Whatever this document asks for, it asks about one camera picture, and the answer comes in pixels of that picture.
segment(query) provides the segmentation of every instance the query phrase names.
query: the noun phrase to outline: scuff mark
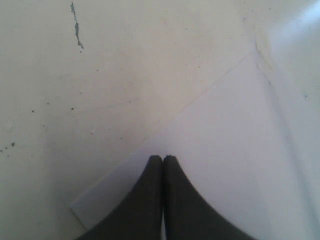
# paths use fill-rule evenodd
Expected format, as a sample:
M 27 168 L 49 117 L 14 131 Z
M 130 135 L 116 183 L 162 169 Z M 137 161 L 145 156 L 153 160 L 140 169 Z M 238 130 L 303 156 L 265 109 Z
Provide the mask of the scuff mark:
M 78 45 L 79 45 L 82 49 L 84 49 L 84 46 L 83 46 L 83 44 L 81 43 L 81 41 L 80 41 L 80 39 L 79 39 L 79 23 L 78 23 L 78 20 L 77 20 L 77 15 L 76 15 L 76 10 L 75 10 L 74 2 L 71 3 L 70 7 L 71 7 L 71 12 L 73 13 L 73 19 L 74 19 L 74 21 L 75 21 L 74 29 L 75 29 L 76 39 L 78 40 Z

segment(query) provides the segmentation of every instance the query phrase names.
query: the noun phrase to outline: white floor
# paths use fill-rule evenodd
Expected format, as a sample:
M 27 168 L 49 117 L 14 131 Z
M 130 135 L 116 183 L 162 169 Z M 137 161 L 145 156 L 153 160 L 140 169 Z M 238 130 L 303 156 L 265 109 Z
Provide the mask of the white floor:
M 83 233 L 70 202 L 256 47 L 319 109 L 315 0 L 71 4 L 0 3 L 0 239 Z

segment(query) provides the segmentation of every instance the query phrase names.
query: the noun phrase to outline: crack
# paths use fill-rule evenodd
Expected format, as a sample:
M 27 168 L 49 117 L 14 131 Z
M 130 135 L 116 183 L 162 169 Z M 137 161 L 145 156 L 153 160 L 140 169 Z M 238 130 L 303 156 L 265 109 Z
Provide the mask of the crack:
M 84 49 L 84 46 L 82 45 L 80 39 L 79 39 L 79 23 L 78 23 L 78 20 L 77 20 L 77 15 L 76 15 L 76 10 L 75 10 L 75 5 L 74 5 L 74 2 L 71 3 L 70 5 L 71 7 L 71 12 L 73 13 L 73 18 L 74 18 L 74 21 L 75 21 L 75 25 L 74 25 L 74 29 L 75 29 L 75 36 L 76 36 L 76 39 L 78 40 L 78 45 Z

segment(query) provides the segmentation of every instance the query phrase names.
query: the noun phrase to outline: stain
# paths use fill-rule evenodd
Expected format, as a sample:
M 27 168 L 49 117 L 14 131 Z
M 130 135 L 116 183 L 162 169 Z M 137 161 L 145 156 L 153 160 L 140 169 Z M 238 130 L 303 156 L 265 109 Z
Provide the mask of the stain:
M 77 15 L 76 15 L 76 9 L 75 9 L 74 2 L 71 3 L 70 7 L 71 7 L 71 12 L 73 13 L 73 18 L 74 18 L 74 21 L 75 21 L 74 29 L 75 29 L 76 39 L 78 40 L 78 45 L 82 49 L 84 49 L 84 46 L 81 43 L 80 38 L 79 38 L 79 23 L 78 23 L 78 20 L 77 20 Z

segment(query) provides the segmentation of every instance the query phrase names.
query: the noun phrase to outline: floor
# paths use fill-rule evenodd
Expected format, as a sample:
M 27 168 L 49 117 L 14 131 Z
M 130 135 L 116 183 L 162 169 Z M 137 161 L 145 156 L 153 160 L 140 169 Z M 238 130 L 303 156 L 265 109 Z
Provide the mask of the floor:
M 0 238 L 79 236 L 70 202 L 256 48 L 320 110 L 319 6 L 0 3 Z

